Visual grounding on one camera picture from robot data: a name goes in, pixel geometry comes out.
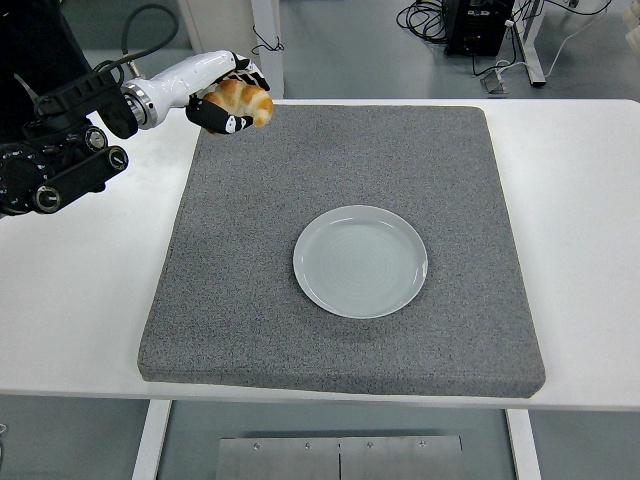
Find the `robot hand, white shell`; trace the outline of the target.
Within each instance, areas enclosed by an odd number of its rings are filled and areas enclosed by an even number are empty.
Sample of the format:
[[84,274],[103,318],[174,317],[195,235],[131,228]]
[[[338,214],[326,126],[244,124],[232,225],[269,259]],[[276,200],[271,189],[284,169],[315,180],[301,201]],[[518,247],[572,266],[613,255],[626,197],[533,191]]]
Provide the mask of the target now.
[[213,134],[266,126],[274,114],[269,85],[248,58],[220,50],[192,56],[148,80],[145,128],[162,123],[171,109]]

